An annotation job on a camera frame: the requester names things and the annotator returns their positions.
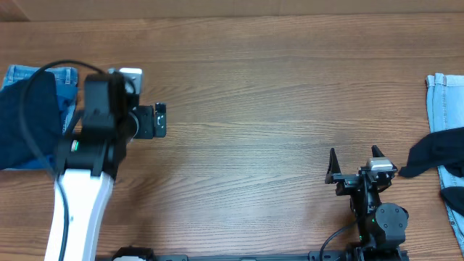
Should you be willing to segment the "dark navy t-shirt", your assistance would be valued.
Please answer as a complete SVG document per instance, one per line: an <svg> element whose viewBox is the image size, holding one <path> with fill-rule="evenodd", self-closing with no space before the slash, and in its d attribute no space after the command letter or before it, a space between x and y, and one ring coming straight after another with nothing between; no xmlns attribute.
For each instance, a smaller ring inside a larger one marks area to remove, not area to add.
<svg viewBox="0 0 464 261"><path fill-rule="evenodd" d="M16 168L36 160L24 140L20 124L20 97L28 80L19 80L1 91L1 169ZM41 73L28 89L23 103L23 119L45 160L51 165L54 150L62 136L55 77Z"/></svg>

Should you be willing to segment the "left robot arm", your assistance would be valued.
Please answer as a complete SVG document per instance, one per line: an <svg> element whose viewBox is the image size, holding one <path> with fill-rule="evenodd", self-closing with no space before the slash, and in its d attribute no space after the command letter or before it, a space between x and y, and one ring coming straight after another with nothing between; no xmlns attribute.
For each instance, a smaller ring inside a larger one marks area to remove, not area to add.
<svg viewBox="0 0 464 261"><path fill-rule="evenodd" d="M75 112L55 156L54 214L46 260L94 260L117 171L133 139L163 138L165 104L139 103L143 72L88 75L85 105Z"/></svg>

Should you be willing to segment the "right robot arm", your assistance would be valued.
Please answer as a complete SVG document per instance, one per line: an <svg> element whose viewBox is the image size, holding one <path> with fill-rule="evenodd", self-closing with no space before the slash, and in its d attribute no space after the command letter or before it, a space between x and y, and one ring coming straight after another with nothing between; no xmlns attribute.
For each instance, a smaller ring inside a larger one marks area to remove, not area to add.
<svg viewBox="0 0 464 261"><path fill-rule="evenodd" d="M318 259L329 256L333 260L408 260L400 249L405 242L408 211L393 203L383 203L380 193L392 185L397 167L376 146L371 147L372 157L355 174L343 174L335 149L330 150L325 183L336 184L336 195L350 197L350 209L355 221L333 233L324 241ZM332 239L353 226L357 226L360 240L343 251L326 254Z"/></svg>

